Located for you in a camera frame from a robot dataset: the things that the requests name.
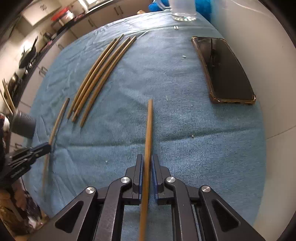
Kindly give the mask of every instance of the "black phone screen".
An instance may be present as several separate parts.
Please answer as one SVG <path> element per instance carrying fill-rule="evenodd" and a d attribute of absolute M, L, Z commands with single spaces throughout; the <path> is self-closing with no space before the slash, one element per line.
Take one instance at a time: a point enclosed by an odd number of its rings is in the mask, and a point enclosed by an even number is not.
<path fill-rule="evenodd" d="M 219 99 L 253 100 L 254 92 L 238 59 L 223 39 L 194 37 Z"/>

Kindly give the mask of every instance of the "smartphone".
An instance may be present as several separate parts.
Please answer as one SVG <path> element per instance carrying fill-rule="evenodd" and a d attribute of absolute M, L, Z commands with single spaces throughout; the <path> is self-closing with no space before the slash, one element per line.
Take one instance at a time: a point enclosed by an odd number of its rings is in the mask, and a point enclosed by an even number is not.
<path fill-rule="evenodd" d="M 213 103 L 254 104 L 256 96 L 244 69 L 224 39 L 192 37 Z"/>

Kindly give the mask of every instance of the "cabinet handle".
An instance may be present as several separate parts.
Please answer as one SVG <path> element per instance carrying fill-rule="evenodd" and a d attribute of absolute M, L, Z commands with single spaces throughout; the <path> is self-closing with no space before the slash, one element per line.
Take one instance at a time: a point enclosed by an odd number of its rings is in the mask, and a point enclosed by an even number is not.
<path fill-rule="evenodd" d="M 90 20 L 88 20 L 88 22 L 89 22 L 89 24 L 93 27 L 94 25 L 91 23 L 91 21 Z"/>
<path fill-rule="evenodd" d="M 40 6 L 40 8 L 42 9 L 42 11 L 44 11 L 44 10 L 47 9 L 46 5 L 44 5 L 44 4 L 42 4 L 42 5 Z"/>
<path fill-rule="evenodd" d="M 16 148 L 18 150 L 18 149 L 22 148 L 22 145 L 15 142 L 14 148 Z"/>
<path fill-rule="evenodd" d="M 41 70 L 42 70 L 43 72 L 47 72 L 47 71 L 48 71 L 48 69 L 45 68 L 44 66 L 41 67 Z"/>
<path fill-rule="evenodd" d="M 117 12 L 117 10 L 116 10 L 116 7 L 114 7 L 114 10 L 115 10 L 116 14 L 119 15 L 118 12 Z"/>
<path fill-rule="evenodd" d="M 120 6 L 118 6 L 119 7 L 119 9 L 120 9 L 120 11 L 121 11 L 121 14 L 123 14 L 123 11 L 121 10 L 121 7 Z"/>
<path fill-rule="evenodd" d="M 45 73 L 42 70 L 39 70 L 39 75 L 45 77 Z"/>
<path fill-rule="evenodd" d="M 59 47 L 60 50 L 63 50 L 64 49 L 63 45 L 61 45 L 61 44 L 58 44 L 57 46 Z"/>

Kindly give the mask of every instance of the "phone case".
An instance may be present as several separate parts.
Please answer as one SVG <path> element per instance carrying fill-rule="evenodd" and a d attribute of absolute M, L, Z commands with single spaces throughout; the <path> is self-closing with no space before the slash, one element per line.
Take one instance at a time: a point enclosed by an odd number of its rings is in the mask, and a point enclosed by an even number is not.
<path fill-rule="evenodd" d="M 208 85 L 208 88 L 209 88 L 209 97 L 210 97 L 210 100 L 211 102 L 215 103 L 215 104 L 221 104 L 221 103 L 238 103 L 238 104 L 254 104 L 256 102 L 256 96 L 255 94 L 253 93 L 253 99 L 250 99 L 250 100 L 240 100 L 240 99 L 221 99 L 221 98 L 218 98 L 214 91 L 213 91 L 213 85 L 212 85 L 212 82 L 211 82 L 211 78 L 210 78 L 210 74 L 209 74 L 209 71 L 207 69 L 207 65 L 205 63 L 205 60 L 203 58 L 203 55 L 198 47 L 198 44 L 197 44 L 197 40 L 198 40 L 198 37 L 197 36 L 193 36 L 191 38 L 191 41 L 193 43 L 193 46 L 194 48 L 196 49 L 197 51 L 197 54 L 199 56 L 199 59 L 202 63 L 202 67 L 203 67 L 203 70 L 204 70 L 204 73 L 205 73 L 205 77 L 206 77 L 206 81 L 207 81 L 207 85 Z M 225 39 L 221 39 L 223 41 L 225 41 L 227 47 L 229 48 L 229 50 L 232 52 L 231 48 L 229 47 L 229 45 L 227 44 L 226 40 Z"/>

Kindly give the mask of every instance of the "black pan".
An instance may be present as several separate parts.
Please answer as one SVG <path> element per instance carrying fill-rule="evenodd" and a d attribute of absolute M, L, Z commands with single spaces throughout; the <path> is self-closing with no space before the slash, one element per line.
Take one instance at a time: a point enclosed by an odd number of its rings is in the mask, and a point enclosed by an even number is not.
<path fill-rule="evenodd" d="M 20 69 L 25 68 L 30 63 L 31 59 L 35 56 L 36 54 L 35 44 L 37 42 L 37 39 L 38 39 L 38 36 L 35 38 L 32 48 L 28 49 L 26 52 L 22 54 L 22 57 L 19 62 Z"/>

